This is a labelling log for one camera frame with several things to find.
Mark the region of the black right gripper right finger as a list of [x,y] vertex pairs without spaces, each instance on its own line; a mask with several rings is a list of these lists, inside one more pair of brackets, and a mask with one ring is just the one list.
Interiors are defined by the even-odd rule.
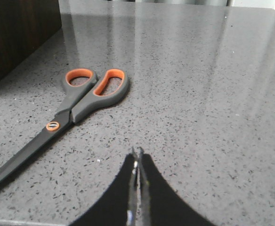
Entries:
[[176,194],[143,148],[140,148],[138,165],[144,226],[213,225]]

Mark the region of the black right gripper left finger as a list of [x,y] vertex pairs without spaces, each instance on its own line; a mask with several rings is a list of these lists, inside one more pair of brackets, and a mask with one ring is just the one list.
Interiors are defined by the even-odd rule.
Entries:
[[113,182],[72,226],[134,226],[137,212],[138,157],[131,149]]

